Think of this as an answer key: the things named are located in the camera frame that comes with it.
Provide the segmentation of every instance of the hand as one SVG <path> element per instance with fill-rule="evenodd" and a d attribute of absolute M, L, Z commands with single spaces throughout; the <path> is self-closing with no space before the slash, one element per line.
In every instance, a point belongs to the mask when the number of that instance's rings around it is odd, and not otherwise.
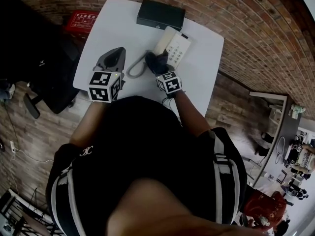
<path fill-rule="evenodd" d="M 148 52 L 145 56 L 145 61 L 149 69 L 153 72 L 155 76 L 167 73 L 168 67 L 167 67 L 167 58 L 168 53 L 161 54 L 158 56 L 155 56 L 154 53 Z"/>
<path fill-rule="evenodd" d="M 249 227 L 249 228 L 252 228 L 253 223 L 254 223 L 254 220 L 253 220 L 253 219 L 250 219 L 250 220 L 248 221 L 248 227 Z"/>

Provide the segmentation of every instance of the black shirt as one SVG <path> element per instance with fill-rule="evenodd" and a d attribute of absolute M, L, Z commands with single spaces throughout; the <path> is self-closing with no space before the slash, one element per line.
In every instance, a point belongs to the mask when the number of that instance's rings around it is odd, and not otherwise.
<path fill-rule="evenodd" d="M 241 206 L 247 179 L 244 163 L 226 130 L 213 131 L 238 167 Z M 215 221 L 213 141 L 208 132 L 198 138 L 187 133 L 176 115 L 155 101 L 139 96 L 116 101 L 89 147 L 60 147 L 46 189 L 50 209 L 52 185 L 71 162 L 87 235 L 105 233 L 107 219 L 130 184 L 145 177 L 163 183 L 194 215 Z"/>

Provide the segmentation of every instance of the telephone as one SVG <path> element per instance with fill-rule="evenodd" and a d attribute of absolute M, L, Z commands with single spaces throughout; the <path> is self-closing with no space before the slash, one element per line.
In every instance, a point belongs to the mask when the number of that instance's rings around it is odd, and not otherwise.
<path fill-rule="evenodd" d="M 177 68 L 190 45 L 190 39 L 179 31 L 167 26 L 164 35 L 158 42 L 153 53 L 157 56 L 166 50 L 168 52 L 167 64 Z"/>

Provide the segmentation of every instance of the power strip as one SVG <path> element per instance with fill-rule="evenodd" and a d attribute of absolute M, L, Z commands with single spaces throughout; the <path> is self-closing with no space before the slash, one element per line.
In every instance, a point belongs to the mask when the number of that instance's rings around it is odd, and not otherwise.
<path fill-rule="evenodd" d="M 11 144 L 11 150 L 12 150 L 12 152 L 13 153 L 16 153 L 16 152 L 18 152 L 19 150 L 15 147 L 15 145 L 14 145 L 14 142 L 13 141 L 10 141 L 10 144 Z"/>

